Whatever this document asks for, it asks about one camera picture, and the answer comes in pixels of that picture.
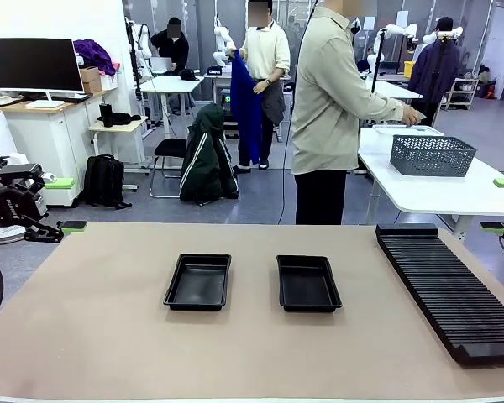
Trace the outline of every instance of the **black backpack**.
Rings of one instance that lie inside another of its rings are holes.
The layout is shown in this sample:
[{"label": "black backpack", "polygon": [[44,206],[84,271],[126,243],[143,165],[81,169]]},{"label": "black backpack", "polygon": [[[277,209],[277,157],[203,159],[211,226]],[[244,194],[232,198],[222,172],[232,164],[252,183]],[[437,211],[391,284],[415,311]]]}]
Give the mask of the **black backpack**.
[{"label": "black backpack", "polygon": [[123,162],[111,155],[98,155],[87,159],[82,196],[92,206],[115,207],[116,210],[132,207],[123,203]]}]

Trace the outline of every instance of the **black tray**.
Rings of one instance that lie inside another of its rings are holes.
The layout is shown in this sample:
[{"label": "black tray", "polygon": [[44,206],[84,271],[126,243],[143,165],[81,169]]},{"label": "black tray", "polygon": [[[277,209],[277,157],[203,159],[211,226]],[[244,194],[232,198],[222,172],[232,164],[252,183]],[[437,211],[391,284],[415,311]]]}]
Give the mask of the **black tray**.
[{"label": "black tray", "polygon": [[342,307],[327,258],[278,256],[280,305],[288,312],[334,312]]},{"label": "black tray", "polygon": [[164,304],[175,311],[220,311],[226,305],[231,256],[182,254]]}]

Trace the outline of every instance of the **white shirt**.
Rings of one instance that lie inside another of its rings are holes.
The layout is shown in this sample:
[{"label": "white shirt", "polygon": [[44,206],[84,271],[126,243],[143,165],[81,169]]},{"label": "white shirt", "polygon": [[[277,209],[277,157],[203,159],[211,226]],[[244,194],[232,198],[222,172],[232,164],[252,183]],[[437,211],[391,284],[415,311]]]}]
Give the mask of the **white shirt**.
[{"label": "white shirt", "polygon": [[250,75],[257,80],[270,77],[275,68],[289,73],[290,51],[284,30],[273,19],[269,25],[258,30],[248,28],[242,50]]}]

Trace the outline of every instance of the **yellow bin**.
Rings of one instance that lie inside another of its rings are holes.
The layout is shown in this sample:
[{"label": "yellow bin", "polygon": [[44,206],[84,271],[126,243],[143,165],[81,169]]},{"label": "yellow bin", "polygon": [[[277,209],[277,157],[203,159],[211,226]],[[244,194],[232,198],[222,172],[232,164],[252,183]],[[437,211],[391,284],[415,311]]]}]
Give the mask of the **yellow bin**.
[{"label": "yellow bin", "polygon": [[412,76],[412,68],[416,65],[415,61],[406,61],[405,62],[405,74],[406,78],[411,78]]}]

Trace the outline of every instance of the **purple cloth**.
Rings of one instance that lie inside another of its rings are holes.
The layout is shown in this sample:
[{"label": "purple cloth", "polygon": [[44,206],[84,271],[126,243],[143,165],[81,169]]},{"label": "purple cloth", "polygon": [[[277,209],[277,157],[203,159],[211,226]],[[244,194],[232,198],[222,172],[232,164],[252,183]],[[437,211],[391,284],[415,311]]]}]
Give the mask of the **purple cloth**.
[{"label": "purple cloth", "polygon": [[441,102],[444,93],[450,91],[459,73],[459,48],[452,40],[449,40],[438,69],[439,74],[435,88],[429,93],[433,72],[440,55],[440,47],[439,39],[435,43],[426,46],[420,56],[418,56],[417,64],[412,69],[409,91],[423,95],[423,99],[420,100],[421,102],[426,102],[428,98],[431,103]]},{"label": "purple cloth", "polygon": [[107,51],[95,40],[76,40],[73,44],[75,45],[75,52],[84,58],[88,66],[96,67],[109,76],[116,74],[116,69],[112,65],[112,59],[110,59]]}]

